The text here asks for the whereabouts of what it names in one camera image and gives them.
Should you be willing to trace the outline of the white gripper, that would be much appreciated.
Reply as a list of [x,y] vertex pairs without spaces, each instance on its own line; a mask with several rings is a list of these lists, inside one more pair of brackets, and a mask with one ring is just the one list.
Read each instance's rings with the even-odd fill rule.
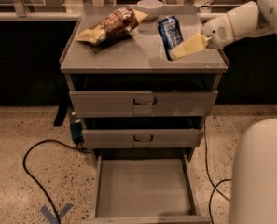
[[229,16],[223,14],[207,21],[200,33],[177,45],[170,51],[172,60],[209,49],[222,49],[234,42],[234,33]]

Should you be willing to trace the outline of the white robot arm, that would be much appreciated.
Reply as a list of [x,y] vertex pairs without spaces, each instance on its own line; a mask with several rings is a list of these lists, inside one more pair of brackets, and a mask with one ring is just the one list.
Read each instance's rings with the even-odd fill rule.
[[[277,0],[249,1],[207,21],[200,32],[171,49],[171,58],[220,49],[250,34],[262,35],[259,17],[277,34]],[[252,125],[236,148],[229,224],[277,224],[277,119]]]

